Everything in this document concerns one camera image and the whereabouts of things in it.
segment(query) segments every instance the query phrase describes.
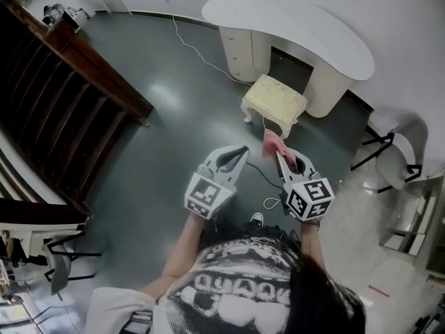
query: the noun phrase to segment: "black hair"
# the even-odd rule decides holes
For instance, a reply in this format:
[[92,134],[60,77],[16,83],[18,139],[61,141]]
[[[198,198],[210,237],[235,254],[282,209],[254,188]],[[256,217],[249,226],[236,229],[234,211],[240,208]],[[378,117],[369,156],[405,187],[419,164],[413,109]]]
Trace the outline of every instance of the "black hair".
[[358,295],[335,283],[310,257],[300,256],[290,286],[285,334],[365,332],[366,314]]

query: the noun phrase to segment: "graphic t-shirt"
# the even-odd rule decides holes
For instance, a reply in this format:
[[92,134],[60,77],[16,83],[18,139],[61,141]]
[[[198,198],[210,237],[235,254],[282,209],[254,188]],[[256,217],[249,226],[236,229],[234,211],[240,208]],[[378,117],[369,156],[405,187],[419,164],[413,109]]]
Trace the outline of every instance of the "graphic t-shirt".
[[283,333],[297,260],[267,238],[206,248],[158,303],[130,289],[96,289],[85,333]]

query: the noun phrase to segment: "sneaker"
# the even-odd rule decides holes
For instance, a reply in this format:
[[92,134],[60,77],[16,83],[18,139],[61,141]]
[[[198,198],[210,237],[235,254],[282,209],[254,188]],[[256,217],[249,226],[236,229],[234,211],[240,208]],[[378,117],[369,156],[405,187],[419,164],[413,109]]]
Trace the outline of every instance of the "sneaker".
[[250,218],[249,223],[257,224],[258,226],[263,226],[264,224],[264,217],[261,213],[255,213],[253,214],[252,218]]

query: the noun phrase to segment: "pink cloth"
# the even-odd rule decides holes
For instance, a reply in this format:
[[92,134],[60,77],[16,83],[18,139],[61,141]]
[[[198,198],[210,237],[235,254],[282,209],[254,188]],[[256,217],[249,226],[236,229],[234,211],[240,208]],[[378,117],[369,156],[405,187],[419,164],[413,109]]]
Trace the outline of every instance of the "pink cloth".
[[297,162],[295,155],[289,151],[284,144],[284,141],[273,131],[269,129],[264,130],[263,139],[263,157],[275,157],[277,151],[282,155],[292,171],[297,171]]

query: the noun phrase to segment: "cushioned stool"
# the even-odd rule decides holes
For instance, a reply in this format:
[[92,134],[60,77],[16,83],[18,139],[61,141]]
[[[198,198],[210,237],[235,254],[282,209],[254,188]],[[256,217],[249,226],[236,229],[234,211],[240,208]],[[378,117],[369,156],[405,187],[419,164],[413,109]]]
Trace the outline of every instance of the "cushioned stool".
[[306,98],[300,93],[263,74],[244,96],[241,110],[246,115],[245,122],[251,121],[249,109],[254,109],[277,123],[282,130],[281,138],[285,139],[292,125],[297,123],[297,117],[306,109],[306,104]]

